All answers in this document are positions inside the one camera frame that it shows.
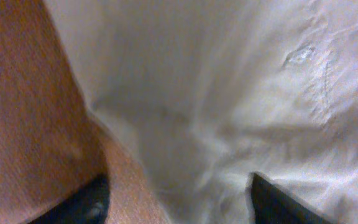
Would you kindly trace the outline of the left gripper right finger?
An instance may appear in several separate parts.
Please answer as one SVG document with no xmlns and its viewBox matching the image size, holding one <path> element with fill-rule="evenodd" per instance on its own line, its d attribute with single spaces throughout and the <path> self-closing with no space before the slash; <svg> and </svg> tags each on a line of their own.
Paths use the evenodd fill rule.
<svg viewBox="0 0 358 224">
<path fill-rule="evenodd" d="M 256 224 L 332 224 L 259 173 L 252 174 L 250 197 Z"/>
</svg>

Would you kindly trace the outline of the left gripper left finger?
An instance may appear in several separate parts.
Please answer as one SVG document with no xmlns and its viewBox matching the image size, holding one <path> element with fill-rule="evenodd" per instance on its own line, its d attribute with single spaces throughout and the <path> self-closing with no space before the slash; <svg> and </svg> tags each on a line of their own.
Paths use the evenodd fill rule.
<svg viewBox="0 0 358 224">
<path fill-rule="evenodd" d="M 109 211 L 109 182 L 98 175 L 80 190 L 29 224 L 105 224 Z"/>
</svg>

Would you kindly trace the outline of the khaki shorts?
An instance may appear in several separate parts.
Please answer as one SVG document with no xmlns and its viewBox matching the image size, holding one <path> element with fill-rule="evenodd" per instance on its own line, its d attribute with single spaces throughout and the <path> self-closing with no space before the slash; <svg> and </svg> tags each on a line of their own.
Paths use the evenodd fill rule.
<svg viewBox="0 0 358 224">
<path fill-rule="evenodd" d="M 170 223 L 250 223 L 253 172 L 358 223 L 358 1 L 46 5 L 86 109 Z"/>
</svg>

